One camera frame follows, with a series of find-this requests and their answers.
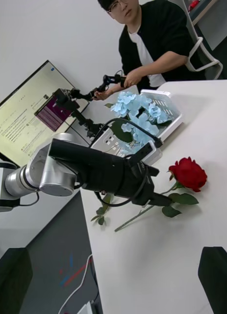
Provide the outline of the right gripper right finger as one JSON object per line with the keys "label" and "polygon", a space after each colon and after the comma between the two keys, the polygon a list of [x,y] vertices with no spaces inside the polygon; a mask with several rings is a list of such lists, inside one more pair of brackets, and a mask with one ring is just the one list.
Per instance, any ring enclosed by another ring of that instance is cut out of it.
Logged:
{"label": "right gripper right finger", "polygon": [[215,314],[227,314],[227,252],[223,247],[204,247],[198,277]]}

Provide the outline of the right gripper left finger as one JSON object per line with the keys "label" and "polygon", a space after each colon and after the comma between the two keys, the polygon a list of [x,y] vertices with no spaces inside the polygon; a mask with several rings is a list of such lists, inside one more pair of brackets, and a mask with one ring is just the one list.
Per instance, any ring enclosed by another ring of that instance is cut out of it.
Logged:
{"label": "right gripper left finger", "polygon": [[0,259],[0,314],[18,314],[33,276],[26,248],[9,248]]}

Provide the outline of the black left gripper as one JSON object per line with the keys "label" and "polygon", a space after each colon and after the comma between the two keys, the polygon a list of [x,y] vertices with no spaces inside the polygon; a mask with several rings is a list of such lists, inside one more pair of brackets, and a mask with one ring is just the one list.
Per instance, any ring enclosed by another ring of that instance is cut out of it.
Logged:
{"label": "black left gripper", "polygon": [[132,202],[135,205],[144,206],[146,203],[152,206],[168,207],[173,201],[171,198],[154,193],[154,184],[151,177],[156,177],[159,170],[147,166],[143,162],[130,167],[124,173],[123,183],[118,190],[118,197],[126,198],[126,201],[118,203],[119,206]]}

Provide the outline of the person's right hand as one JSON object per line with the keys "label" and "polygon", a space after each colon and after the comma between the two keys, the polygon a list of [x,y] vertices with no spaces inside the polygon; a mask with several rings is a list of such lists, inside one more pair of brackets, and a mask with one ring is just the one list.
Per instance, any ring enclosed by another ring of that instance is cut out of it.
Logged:
{"label": "person's right hand", "polygon": [[106,91],[100,92],[100,91],[95,91],[94,96],[92,97],[93,100],[95,101],[104,101],[108,97],[110,97],[113,94],[113,91],[111,89],[108,89]]}

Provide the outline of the person's left hand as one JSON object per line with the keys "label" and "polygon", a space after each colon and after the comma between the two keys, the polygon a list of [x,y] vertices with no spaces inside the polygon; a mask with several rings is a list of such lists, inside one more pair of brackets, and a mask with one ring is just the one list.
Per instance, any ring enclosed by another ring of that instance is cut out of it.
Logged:
{"label": "person's left hand", "polygon": [[144,66],[136,68],[129,72],[125,78],[124,88],[129,88],[137,85],[144,77]]}

